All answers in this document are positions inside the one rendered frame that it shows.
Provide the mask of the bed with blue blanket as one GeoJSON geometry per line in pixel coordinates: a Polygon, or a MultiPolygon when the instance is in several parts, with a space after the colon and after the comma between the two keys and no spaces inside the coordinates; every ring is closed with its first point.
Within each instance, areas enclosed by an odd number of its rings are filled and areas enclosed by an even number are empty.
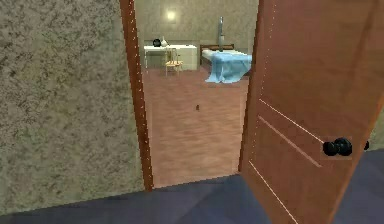
{"type": "Polygon", "coordinates": [[[239,82],[251,70],[252,56],[234,49],[234,45],[201,45],[200,62],[208,66],[208,83],[239,82]]]}

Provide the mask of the brown wooden room door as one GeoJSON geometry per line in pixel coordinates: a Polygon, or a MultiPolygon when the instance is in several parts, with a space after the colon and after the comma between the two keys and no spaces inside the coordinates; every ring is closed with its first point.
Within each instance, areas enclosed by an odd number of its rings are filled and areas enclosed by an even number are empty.
{"type": "Polygon", "coordinates": [[[260,0],[239,171],[271,224],[332,223],[383,106],[384,0],[260,0]]]}

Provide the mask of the white desk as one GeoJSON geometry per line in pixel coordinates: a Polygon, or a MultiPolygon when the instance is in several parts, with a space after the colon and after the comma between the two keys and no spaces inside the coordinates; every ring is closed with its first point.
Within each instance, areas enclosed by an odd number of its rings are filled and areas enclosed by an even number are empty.
{"type": "Polygon", "coordinates": [[[198,69],[198,50],[194,45],[168,45],[166,47],[144,47],[144,65],[150,67],[164,67],[165,63],[170,60],[170,51],[176,50],[173,55],[174,59],[183,62],[183,70],[198,69]]]}

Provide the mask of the wooden chair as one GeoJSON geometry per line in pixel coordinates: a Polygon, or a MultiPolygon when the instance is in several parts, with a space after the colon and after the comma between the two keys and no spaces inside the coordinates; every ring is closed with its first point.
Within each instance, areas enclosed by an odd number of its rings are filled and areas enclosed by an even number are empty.
{"type": "Polygon", "coordinates": [[[168,47],[165,51],[165,57],[165,74],[168,74],[169,69],[172,68],[176,74],[179,75],[183,62],[179,59],[177,49],[168,47]]]}

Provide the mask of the black round door knob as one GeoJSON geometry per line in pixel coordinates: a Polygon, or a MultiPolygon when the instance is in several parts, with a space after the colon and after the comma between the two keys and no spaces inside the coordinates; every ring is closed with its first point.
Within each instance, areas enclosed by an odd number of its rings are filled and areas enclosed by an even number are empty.
{"type": "Polygon", "coordinates": [[[341,137],[331,142],[324,142],[323,152],[327,156],[349,156],[353,152],[353,146],[347,138],[341,137]]]}

